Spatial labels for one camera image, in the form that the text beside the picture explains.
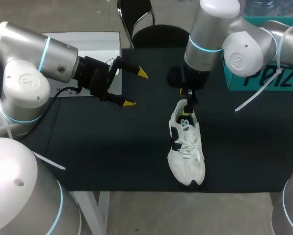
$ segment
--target gray floor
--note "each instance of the gray floor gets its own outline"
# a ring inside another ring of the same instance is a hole
[[[157,24],[191,29],[197,0],[153,0]],[[120,31],[116,0],[0,0],[0,22],[38,32]],[[145,18],[137,27],[149,25]],[[268,193],[113,192],[109,235],[271,235]]]

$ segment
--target white cable tie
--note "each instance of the white cable tie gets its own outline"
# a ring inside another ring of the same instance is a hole
[[[39,158],[39,159],[41,159],[41,160],[47,162],[48,164],[51,164],[51,165],[53,165],[54,167],[57,167],[57,168],[59,168],[59,169],[61,169],[61,170],[66,170],[66,168],[64,168],[63,166],[61,166],[61,165],[59,165],[59,164],[57,164],[57,163],[55,163],[55,162],[52,162],[50,159],[47,159],[47,158],[45,158],[45,157],[41,156],[40,154],[37,154],[37,153],[35,153],[35,152],[33,152],[33,151],[32,151],[32,153],[34,153],[34,155],[35,155],[37,158]]]
[[[3,115],[3,113],[2,113],[1,111],[0,111],[0,118],[1,118],[1,120],[2,120],[2,122],[3,122],[4,127],[6,128],[6,131],[7,131],[8,137],[9,137],[10,139],[13,139],[13,135],[11,134],[11,130],[10,130],[10,127],[9,127],[9,125],[8,125],[8,122],[7,122],[5,116]]]
[[[281,47],[283,45],[284,39],[287,37],[288,33],[293,29],[293,26],[289,27],[284,34],[282,35],[279,46],[278,46],[278,53],[277,53],[277,70],[274,75],[254,94],[252,95],[247,101],[241,104],[239,107],[235,109],[235,112],[243,109],[247,104],[249,104],[252,100],[254,100],[281,72],[282,68],[280,66],[280,55],[281,55]]]

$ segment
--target white sneaker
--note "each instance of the white sneaker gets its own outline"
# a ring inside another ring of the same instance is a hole
[[[169,120],[172,146],[168,163],[180,183],[188,186],[195,181],[200,185],[205,177],[200,125],[194,112],[184,114],[186,105],[186,99],[180,100]]]

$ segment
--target black tablecloth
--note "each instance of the black tablecloth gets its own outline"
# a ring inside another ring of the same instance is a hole
[[[94,97],[61,98],[23,143],[66,167],[49,168],[68,190],[280,191],[293,171],[293,92],[264,92],[235,113],[253,92],[229,92],[221,63],[198,92],[195,109],[204,184],[187,189],[174,178],[167,162],[168,120],[181,97],[166,75],[183,63],[183,53],[124,49],[123,57],[149,75],[146,80],[122,74],[123,94],[136,100],[135,107]]]

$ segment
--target black cable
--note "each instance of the black cable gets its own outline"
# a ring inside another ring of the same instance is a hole
[[[75,88],[75,87],[65,87],[65,88],[62,88],[60,89],[56,95],[54,96],[54,98],[51,100],[50,104],[47,106],[47,108],[45,109],[44,113],[40,116],[40,118],[38,119],[38,121],[35,123],[34,127],[29,131],[27,132],[26,134],[24,134],[23,136],[21,136],[19,138],[19,140],[22,140],[24,139],[25,137],[27,137],[28,135],[30,135],[35,129],[37,129],[38,125],[42,122],[42,120],[45,118],[46,114],[48,113],[49,109],[51,108],[51,106],[54,104],[56,98],[60,95],[60,93],[62,93],[63,91],[66,91],[66,90],[72,90],[72,91],[75,91],[75,92],[78,92],[80,93],[81,92],[81,89],[82,87],[78,87],[78,88]]]

